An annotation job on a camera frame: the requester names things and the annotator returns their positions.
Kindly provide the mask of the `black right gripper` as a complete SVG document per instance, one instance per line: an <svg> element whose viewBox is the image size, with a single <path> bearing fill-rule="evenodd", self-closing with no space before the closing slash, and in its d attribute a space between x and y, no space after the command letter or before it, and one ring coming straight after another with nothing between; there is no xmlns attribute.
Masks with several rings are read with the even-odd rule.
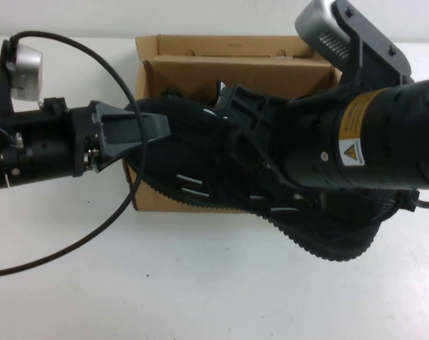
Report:
<svg viewBox="0 0 429 340"><path fill-rule="evenodd" d="M268 171L280 190L299 185L288 162L299 113L288 103L237 84L225 86L215 104L215 113L238 127L231 129L231 158L245 169Z"/></svg>

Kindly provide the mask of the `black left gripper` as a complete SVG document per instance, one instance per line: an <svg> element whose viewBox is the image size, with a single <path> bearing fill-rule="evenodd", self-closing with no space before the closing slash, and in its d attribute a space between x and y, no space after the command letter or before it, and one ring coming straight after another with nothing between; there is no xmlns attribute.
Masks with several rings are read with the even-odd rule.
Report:
<svg viewBox="0 0 429 340"><path fill-rule="evenodd" d="M167 117L142 114L148 140L170 134ZM142 144L142 133L133 110L116 108L100 101L71 109L72 176L88 170L102 171L131 149Z"/></svg>

